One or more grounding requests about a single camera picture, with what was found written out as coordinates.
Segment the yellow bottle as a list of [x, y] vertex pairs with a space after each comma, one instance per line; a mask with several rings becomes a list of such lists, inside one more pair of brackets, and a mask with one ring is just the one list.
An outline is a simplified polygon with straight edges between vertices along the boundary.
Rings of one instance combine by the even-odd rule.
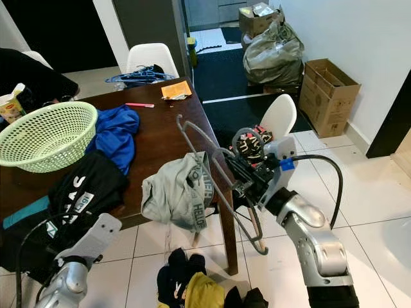
[[196, 47], [197, 47], [197, 39], [194, 37], [188, 37], [187, 38], [188, 56], [189, 56], [189, 62], [192, 68], [195, 68], [198, 64]]

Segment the blue shirt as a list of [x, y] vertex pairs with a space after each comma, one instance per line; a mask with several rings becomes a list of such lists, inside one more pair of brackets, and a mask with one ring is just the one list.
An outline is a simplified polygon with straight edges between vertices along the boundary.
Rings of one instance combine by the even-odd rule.
[[98, 110], [95, 136], [86, 147], [86, 153], [99, 150], [127, 175], [136, 154], [134, 135], [139, 126], [138, 113], [127, 105]]

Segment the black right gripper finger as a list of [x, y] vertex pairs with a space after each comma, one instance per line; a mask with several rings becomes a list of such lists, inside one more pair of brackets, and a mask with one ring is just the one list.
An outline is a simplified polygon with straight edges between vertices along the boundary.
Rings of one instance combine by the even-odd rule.
[[252, 175], [255, 168], [241, 153], [230, 150], [230, 171], [232, 175]]
[[247, 159], [243, 157], [225, 157], [224, 161], [231, 173], [233, 187], [241, 187], [249, 181], [247, 178], [247, 168], [249, 167]]

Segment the plain black floor garment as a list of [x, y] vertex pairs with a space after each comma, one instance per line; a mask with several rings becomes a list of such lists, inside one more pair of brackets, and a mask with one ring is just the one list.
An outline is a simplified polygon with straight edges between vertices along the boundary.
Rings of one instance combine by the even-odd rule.
[[224, 298], [223, 308], [268, 308], [269, 302], [264, 299], [259, 288], [247, 291], [242, 297], [237, 287], [233, 287]]

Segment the olive garbage bag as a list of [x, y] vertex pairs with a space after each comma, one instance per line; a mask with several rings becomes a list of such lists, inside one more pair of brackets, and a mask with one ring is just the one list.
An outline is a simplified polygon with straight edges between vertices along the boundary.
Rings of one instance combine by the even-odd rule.
[[293, 28], [276, 20], [256, 35], [243, 54], [247, 81], [253, 85], [293, 85], [302, 80], [305, 46]]

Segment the grey drawer cabinet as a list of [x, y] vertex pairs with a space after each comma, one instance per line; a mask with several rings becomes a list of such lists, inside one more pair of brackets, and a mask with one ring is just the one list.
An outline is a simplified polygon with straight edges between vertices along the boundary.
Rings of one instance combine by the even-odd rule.
[[237, 21], [239, 8], [248, 6], [249, 0], [181, 0], [181, 3], [189, 30], [199, 31]]

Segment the black jersey with white lettering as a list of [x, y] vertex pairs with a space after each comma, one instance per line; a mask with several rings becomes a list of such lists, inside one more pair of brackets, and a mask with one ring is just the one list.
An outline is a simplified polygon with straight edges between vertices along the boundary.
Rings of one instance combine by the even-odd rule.
[[120, 206], [127, 187], [118, 171], [64, 176], [47, 196], [3, 219], [0, 267], [46, 284], [56, 270], [56, 255], [73, 246], [100, 214]]

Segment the pale green laundry basket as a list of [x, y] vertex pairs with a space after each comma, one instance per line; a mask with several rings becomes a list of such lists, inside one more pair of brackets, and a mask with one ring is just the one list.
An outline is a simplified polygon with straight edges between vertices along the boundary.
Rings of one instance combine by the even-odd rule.
[[79, 161], [95, 136], [99, 112], [67, 101], [24, 115], [0, 133], [0, 165], [30, 173], [55, 172]]

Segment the dark blue carpet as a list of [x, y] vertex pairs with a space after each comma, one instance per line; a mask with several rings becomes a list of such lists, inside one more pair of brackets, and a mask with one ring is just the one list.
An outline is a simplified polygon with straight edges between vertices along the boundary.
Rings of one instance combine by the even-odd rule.
[[243, 33], [237, 27], [197, 30], [197, 65], [193, 69], [195, 91], [221, 146], [228, 146], [241, 127], [261, 123], [279, 94], [250, 86], [243, 68]]

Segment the blue plastic hanger bundle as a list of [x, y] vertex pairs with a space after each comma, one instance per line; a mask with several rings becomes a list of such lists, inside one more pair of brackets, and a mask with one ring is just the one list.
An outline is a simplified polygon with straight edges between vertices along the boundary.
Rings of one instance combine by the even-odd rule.
[[176, 79], [173, 74], [167, 74], [159, 65], [138, 65], [132, 73], [116, 74], [105, 80], [106, 83], [118, 86], [120, 90], [155, 84], [165, 80]]

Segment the black clothes with white print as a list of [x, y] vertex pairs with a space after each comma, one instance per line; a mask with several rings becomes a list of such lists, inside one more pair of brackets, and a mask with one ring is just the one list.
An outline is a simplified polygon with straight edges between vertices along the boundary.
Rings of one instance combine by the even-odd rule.
[[196, 273], [206, 273], [206, 259], [200, 254], [187, 255], [177, 248], [157, 275], [157, 299], [168, 308], [185, 308], [183, 294]]

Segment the grey printed shirt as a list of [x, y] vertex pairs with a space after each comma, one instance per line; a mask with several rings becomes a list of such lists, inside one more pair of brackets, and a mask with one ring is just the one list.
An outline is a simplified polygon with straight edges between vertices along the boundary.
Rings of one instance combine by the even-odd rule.
[[208, 154], [186, 153], [144, 179], [142, 214], [155, 222], [200, 232], [207, 227], [206, 207], [211, 205], [214, 195]]

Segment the red black patterned garment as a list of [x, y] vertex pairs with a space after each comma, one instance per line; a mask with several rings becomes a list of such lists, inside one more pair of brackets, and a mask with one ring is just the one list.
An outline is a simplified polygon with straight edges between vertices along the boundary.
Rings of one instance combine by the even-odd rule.
[[256, 162], [261, 162], [264, 159], [263, 146], [272, 140], [272, 132], [263, 126], [244, 127], [230, 142], [230, 150], [240, 153], [251, 164], [256, 164]]

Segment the grey plastic hanger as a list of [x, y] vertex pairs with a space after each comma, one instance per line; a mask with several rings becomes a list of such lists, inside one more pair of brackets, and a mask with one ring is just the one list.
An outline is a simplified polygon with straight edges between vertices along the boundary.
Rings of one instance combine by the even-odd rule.
[[222, 205], [223, 213], [229, 212], [238, 221], [243, 235], [252, 247], [261, 255], [267, 255], [269, 248], [265, 246], [259, 211], [261, 206], [250, 197], [253, 185], [258, 178], [254, 168], [248, 164], [239, 152], [241, 136], [251, 134], [264, 146], [263, 138], [250, 127], [239, 129], [232, 136], [234, 147], [224, 148], [218, 144], [217, 138], [206, 133], [197, 124], [185, 120], [183, 115], [176, 115], [177, 128], [190, 148], [190, 152], [203, 151], [209, 165], [199, 162], [205, 175], [214, 179], [214, 193], [218, 197], [218, 205]]

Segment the sealed instant noodle cup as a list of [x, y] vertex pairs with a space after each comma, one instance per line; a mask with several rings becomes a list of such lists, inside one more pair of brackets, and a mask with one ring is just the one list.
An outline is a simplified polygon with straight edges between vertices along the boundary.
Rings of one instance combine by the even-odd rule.
[[24, 91], [26, 86], [22, 83], [17, 84], [12, 93], [5, 94], [0, 97], [0, 115], [9, 124], [26, 115], [23, 106], [18, 100], [20, 93]]

